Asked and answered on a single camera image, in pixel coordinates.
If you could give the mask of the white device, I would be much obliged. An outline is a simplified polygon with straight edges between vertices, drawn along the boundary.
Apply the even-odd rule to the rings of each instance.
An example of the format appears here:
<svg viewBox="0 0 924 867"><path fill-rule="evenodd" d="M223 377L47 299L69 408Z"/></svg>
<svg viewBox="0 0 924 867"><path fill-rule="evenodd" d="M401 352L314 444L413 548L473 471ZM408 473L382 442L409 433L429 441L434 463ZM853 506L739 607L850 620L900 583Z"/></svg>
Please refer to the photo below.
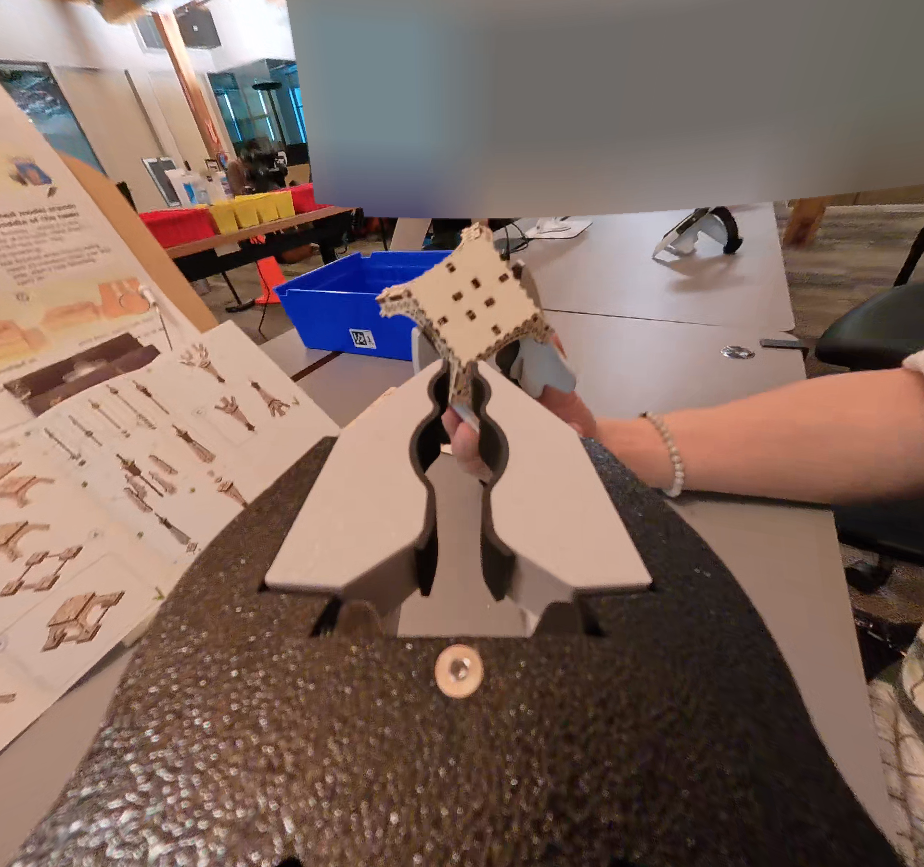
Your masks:
<svg viewBox="0 0 924 867"><path fill-rule="evenodd" d="M535 225L525 231L525 235L530 240L566 241L580 236L592 226L592 222L589 218L539 218Z"/></svg>

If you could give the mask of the grey and black device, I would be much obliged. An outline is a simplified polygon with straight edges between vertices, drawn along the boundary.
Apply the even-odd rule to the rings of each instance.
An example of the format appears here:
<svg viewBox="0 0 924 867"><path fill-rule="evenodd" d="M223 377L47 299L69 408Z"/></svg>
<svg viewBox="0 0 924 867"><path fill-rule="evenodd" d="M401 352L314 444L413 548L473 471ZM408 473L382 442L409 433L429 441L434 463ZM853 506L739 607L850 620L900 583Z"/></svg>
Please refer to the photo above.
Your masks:
<svg viewBox="0 0 924 867"><path fill-rule="evenodd" d="M732 211L724 205L694 209L676 226L664 234L653 249L652 259L684 259L697 251L699 239L718 243L724 255L735 255L743 244L740 229Z"/></svg>

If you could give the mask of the person's right forearm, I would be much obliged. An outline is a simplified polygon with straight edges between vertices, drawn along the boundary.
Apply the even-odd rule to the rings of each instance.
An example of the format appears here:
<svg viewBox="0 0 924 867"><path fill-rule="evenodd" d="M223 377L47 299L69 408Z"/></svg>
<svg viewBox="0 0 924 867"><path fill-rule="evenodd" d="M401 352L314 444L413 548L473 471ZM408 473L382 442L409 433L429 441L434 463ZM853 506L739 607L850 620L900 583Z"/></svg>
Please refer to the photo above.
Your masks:
<svg viewBox="0 0 924 867"><path fill-rule="evenodd" d="M922 376L823 376L649 420L687 491L819 504L922 496Z"/></svg>

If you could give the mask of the black office chair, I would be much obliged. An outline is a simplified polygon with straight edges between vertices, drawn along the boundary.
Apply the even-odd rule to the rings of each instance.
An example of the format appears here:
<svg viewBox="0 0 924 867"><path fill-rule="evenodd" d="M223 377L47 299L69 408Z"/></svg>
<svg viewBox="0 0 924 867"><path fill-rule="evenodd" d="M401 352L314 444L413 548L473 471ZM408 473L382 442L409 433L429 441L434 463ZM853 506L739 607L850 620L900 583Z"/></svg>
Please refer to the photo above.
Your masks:
<svg viewBox="0 0 924 867"><path fill-rule="evenodd" d="M893 287L836 320L818 340L816 359L855 372L894 368L918 352L923 343L923 284L909 280L922 255L919 232ZM922 566L921 498L836 506L834 522L842 545L873 555L846 569L848 583L861 593L879 590L895 561Z"/></svg>

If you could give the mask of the person's right hand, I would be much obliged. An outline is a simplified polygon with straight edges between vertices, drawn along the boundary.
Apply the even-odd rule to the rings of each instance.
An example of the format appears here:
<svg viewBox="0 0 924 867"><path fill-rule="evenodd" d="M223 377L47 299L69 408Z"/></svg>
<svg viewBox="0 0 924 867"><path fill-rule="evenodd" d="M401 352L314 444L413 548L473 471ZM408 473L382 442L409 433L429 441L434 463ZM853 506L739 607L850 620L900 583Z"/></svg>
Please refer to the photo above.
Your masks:
<svg viewBox="0 0 924 867"><path fill-rule="evenodd" d="M566 423L581 437L593 439L645 484L670 487L675 479L674 464L660 432L647 419L602 419L598 421L575 391L564 393L546 387L534 399L547 411ZM442 416L452 452L464 472L488 483L491 472L479 455L479 433L448 408Z"/></svg>

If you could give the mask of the blue plastic bin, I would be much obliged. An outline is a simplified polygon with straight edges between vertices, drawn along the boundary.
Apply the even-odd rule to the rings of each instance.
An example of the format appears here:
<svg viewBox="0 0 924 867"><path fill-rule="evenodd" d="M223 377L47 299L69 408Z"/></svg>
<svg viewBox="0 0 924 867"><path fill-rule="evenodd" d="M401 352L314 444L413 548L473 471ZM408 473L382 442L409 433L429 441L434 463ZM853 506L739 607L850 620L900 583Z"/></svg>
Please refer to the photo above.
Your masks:
<svg viewBox="0 0 924 867"><path fill-rule="evenodd" d="M276 294L303 345L312 350L411 361L414 323L384 318L377 301L412 281L448 251L354 253L281 284Z"/></svg>

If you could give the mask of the long wooden table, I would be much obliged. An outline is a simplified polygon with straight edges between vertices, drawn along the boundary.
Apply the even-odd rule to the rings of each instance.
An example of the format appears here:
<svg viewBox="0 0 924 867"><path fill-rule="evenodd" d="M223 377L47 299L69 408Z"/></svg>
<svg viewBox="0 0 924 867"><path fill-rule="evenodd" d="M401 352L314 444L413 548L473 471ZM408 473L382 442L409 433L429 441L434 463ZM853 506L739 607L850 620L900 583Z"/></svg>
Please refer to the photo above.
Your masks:
<svg viewBox="0 0 924 867"><path fill-rule="evenodd" d="M260 223L257 226L239 229L232 233L210 235L192 242L184 242L182 244L168 247L167 254L172 260L177 261L189 256L201 255L209 252L210 250L217 251L217 249L224 246L230 246L230 251L228 254L218 255L218 259L222 260L223 258L227 258L236 254L239 251L240 244L244 242L255 242L257 238L263 238L268 234L278 232L292 232L293 230L299 230L303 226L307 226L309 223L330 219L340 215L352 216L356 211L356 207L322 205L319 208L306 213L296 214L292 217L274 219L265 223ZM237 294L237 290L227 275L227 270L229 268L233 269L235 268L235 265L221 263L216 265L213 268L213 271L209 273L209 276L221 276L225 282L225 285L232 294L235 304L225 307L225 311L228 314L245 312L256 306L279 305L278 301L275 301L274 303L271 301L273 290L269 289L268 287L263 288L263 294L260 296L260 298L244 302Z"/></svg>

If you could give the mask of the black wall speaker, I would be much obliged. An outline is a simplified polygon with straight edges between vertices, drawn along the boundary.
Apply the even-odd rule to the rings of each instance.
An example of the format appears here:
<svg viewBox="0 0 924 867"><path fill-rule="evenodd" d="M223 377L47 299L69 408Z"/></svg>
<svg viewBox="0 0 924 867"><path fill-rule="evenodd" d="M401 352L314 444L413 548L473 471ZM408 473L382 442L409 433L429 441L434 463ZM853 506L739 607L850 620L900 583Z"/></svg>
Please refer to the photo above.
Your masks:
<svg viewBox="0 0 924 867"><path fill-rule="evenodd" d="M188 5L177 11L175 18L181 38L188 49L214 51L222 41L211 11L201 5Z"/></svg>

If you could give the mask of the wooden table leg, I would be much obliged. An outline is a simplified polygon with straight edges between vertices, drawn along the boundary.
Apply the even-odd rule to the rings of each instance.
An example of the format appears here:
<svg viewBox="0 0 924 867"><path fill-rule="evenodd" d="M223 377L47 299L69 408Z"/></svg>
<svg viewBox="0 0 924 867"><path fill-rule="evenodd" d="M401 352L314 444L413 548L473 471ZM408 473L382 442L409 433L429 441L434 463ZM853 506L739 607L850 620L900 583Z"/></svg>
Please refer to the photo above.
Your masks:
<svg viewBox="0 0 924 867"><path fill-rule="evenodd" d="M830 203L829 196L815 196L794 201L783 231L781 248L797 249L810 245Z"/></svg>

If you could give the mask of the wooden tower base model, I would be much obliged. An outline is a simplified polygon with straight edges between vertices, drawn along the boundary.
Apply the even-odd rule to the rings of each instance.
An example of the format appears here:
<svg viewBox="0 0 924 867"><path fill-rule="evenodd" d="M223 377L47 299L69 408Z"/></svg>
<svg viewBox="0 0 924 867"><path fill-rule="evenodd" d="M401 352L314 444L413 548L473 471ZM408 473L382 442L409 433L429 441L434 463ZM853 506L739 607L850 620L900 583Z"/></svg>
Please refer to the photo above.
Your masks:
<svg viewBox="0 0 924 867"><path fill-rule="evenodd" d="M414 280L384 289L385 318L405 316L449 367L449 405L474 411L477 366L524 337L552 342L552 327L522 280L494 247L489 228L462 230L456 250Z"/></svg>

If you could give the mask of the assembly instruction booklet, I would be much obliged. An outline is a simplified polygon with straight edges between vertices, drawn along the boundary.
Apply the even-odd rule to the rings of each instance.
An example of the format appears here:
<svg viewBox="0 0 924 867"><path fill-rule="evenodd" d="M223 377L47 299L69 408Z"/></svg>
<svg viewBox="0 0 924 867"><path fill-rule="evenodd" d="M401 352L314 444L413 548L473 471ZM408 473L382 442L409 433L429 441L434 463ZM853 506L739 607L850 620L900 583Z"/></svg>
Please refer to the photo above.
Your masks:
<svg viewBox="0 0 924 867"><path fill-rule="evenodd" d="M1 747L148 622L334 421L107 182L1 107Z"/></svg>

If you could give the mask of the brown cardboard board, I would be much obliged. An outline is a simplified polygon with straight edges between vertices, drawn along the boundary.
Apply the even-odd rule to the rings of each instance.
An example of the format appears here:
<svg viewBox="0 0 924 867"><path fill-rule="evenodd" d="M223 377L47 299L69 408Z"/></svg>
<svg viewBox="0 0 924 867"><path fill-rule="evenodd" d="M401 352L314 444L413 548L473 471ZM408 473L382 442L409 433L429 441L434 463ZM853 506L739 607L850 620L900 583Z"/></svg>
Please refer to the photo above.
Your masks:
<svg viewBox="0 0 924 867"><path fill-rule="evenodd" d="M219 324L191 284L183 277L167 251L157 242L139 215L105 175L88 164L57 153L79 184L96 203L141 267L153 282L159 301L168 303L195 330L206 332Z"/></svg>

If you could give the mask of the person's plaid trousers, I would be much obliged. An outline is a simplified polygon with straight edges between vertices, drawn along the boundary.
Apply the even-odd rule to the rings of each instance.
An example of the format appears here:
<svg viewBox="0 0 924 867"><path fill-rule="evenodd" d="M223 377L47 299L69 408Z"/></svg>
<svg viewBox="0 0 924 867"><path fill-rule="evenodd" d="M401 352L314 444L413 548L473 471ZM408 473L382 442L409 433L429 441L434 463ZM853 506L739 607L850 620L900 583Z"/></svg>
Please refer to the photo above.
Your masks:
<svg viewBox="0 0 924 867"><path fill-rule="evenodd" d="M903 659L869 683L874 727L907 865L923 864L923 627Z"/></svg>

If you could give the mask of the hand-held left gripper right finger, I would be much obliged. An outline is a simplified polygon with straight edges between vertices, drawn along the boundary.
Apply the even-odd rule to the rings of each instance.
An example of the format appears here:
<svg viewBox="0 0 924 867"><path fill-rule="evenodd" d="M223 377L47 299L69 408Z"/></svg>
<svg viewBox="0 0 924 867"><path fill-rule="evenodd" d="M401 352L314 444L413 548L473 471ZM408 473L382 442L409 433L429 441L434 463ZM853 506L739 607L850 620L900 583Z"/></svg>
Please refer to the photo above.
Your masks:
<svg viewBox="0 0 924 867"><path fill-rule="evenodd" d="M481 569L530 633L594 633L591 598L653 587L579 434L491 365L472 383L479 457L488 470Z"/></svg>

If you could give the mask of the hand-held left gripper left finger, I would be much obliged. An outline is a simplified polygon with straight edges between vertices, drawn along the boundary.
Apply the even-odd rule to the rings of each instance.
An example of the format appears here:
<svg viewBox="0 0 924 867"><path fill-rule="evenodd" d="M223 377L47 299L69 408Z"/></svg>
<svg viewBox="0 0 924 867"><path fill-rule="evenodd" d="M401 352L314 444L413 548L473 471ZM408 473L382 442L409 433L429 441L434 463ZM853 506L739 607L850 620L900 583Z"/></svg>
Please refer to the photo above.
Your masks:
<svg viewBox="0 0 924 867"><path fill-rule="evenodd" d="M428 597L438 562L428 469L443 443L436 361L344 428L265 575L270 591L362 602L386 616Z"/></svg>

